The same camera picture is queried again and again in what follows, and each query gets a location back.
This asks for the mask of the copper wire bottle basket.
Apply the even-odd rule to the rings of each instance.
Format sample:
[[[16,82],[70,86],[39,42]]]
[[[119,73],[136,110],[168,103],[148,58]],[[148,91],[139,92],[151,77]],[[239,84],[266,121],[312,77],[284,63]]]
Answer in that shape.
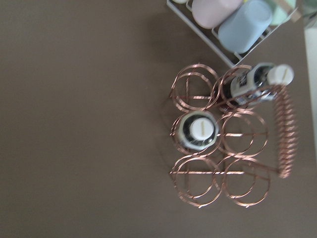
[[[227,72],[243,72],[252,67],[241,64]],[[223,76],[218,76],[214,69],[205,64],[188,65],[178,72],[169,93],[175,106],[182,112],[182,115],[173,123],[170,136],[176,149],[183,154],[172,167],[170,176],[178,197],[183,202],[197,208],[209,206],[209,202],[201,202],[200,199],[213,188],[216,189],[216,197],[225,194],[239,206],[246,208],[253,206],[253,202],[243,202],[243,198],[249,195],[254,187],[250,186],[242,194],[232,193],[229,190],[228,177],[230,175],[248,175],[253,179],[253,183],[263,180],[270,184],[270,173],[275,172],[280,178],[285,179],[292,173],[298,148],[296,119],[287,86],[275,86],[278,94],[272,101],[278,137],[278,166],[274,168],[261,164],[256,159],[258,151],[249,153],[248,149],[238,151],[231,148],[228,143],[229,138],[248,137],[250,139],[249,145],[253,145],[255,137],[259,134],[264,137],[263,146],[266,146],[269,130],[265,120],[254,111],[256,105],[228,112],[220,110],[221,104],[218,99]],[[188,82],[192,78],[200,79],[207,85],[208,95],[191,95],[189,83],[185,85],[184,95],[178,92],[176,83],[182,79]],[[202,151],[185,148],[176,136],[181,117],[192,111],[210,112],[219,127],[215,144]],[[251,122],[252,119],[256,119],[264,128],[261,133],[255,130],[255,126]]]

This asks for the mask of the tea bottle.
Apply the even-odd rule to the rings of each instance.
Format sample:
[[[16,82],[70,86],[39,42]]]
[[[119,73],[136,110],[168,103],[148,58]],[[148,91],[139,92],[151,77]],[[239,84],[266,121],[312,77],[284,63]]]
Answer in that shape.
[[[187,149],[202,151],[215,144],[219,127],[207,111],[192,111],[181,117],[176,136]]]
[[[288,64],[261,62],[243,72],[227,72],[221,78],[218,102],[223,112],[246,109],[265,101],[273,101],[275,86],[287,86],[294,79],[294,70]]]

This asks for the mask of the white cup rack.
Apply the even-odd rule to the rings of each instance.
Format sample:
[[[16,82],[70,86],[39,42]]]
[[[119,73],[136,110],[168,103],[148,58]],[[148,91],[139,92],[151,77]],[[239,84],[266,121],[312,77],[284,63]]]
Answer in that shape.
[[[234,67],[240,64],[257,46],[267,39],[274,31],[278,29],[285,21],[268,26],[262,35],[255,41],[249,50],[245,53],[232,53],[226,50],[218,39],[218,27],[210,30],[203,29],[194,22],[192,13],[192,1],[187,0],[185,3],[176,3],[172,0],[167,0],[166,5],[186,23],[202,40],[205,42],[229,67]]]

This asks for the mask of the pink pastel cup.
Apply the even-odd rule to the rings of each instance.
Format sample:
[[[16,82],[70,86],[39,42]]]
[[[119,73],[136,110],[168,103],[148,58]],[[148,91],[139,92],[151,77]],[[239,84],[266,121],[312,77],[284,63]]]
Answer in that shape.
[[[192,16],[199,26],[212,29],[227,19],[242,4],[242,0],[194,0]]]

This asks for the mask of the blue pastel cup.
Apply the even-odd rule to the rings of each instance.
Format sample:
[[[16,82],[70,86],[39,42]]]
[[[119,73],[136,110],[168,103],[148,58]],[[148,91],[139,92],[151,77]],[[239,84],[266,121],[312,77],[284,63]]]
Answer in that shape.
[[[264,0],[249,0],[227,18],[218,29],[221,45],[243,54],[257,41],[272,21],[272,11]]]

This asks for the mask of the green pastel cup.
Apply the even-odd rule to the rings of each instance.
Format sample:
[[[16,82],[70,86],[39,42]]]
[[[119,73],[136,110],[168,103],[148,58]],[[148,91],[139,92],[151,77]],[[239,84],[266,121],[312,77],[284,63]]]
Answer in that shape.
[[[270,26],[277,26],[289,20],[288,14],[273,0],[267,0],[266,3],[270,6],[272,12],[272,20]]]

